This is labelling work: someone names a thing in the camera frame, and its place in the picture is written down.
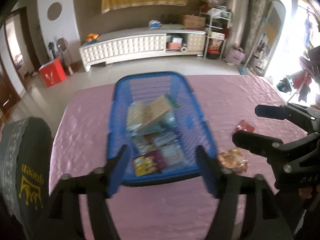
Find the floor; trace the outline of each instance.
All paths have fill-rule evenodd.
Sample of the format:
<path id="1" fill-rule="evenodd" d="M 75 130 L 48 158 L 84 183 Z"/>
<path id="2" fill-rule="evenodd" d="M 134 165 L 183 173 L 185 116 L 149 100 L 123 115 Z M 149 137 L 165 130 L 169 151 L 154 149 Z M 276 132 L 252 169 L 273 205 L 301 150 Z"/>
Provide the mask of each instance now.
<path id="1" fill-rule="evenodd" d="M 116 83 L 130 74 L 157 71 L 177 71 L 183 75 L 239 75 L 236 67 L 228 66 L 224 61 L 195 56 L 138 59 L 114 63 L 107 67 L 94 67 L 87 73 L 74 73 L 62 83 L 50 88 L 47 88 L 41 76 L 37 75 L 15 108 L 10 122 L 29 116 L 41 117 L 49 125 L 54 137 L 64 110 L 77 91 Z"/>

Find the basket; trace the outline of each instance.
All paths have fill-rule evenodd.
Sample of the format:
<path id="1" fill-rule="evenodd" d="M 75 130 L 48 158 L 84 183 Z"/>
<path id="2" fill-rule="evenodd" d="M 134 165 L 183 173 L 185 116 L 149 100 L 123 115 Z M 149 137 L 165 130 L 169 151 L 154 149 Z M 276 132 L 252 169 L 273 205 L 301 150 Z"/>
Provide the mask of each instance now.
<path id="1" fill-rule="evenodd" d="M 132 160 L 140 156 L 131 142 L 130 133 L 126 130 L 128 107 L 138 100 L 150 104 L 165 93 L 169 93 L 180 106 L 173 111 L 178 123 L 186 166 L 181 170 L 136 177 L 131 162 L 126 168 L 123 185 L 149 186 L 199 176 L 196 164 L 198 145 L 203 145 L 210 157 L 215 158 L 217 155 L 211 132 L 186 79 L 175 72 L 158 72 L 126 76 L 116 83 L 109 120 L 107 159 L 115 157 L 124 144 L 129 146 Z"/>

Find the red container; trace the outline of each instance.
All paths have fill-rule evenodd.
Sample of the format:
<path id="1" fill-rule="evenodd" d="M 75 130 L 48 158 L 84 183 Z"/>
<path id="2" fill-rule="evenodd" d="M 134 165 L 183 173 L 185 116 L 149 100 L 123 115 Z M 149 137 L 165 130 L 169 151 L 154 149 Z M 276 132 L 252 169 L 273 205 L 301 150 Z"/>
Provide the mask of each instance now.
<path id="1" fill-rule="evenodd" d="M 47 87 L 51 87 L 65 80 L 66 73 L 64 72 L 60 59 L 55 60 L 43 65 L 39 69 L 39 73 L 42 76 Z"/>

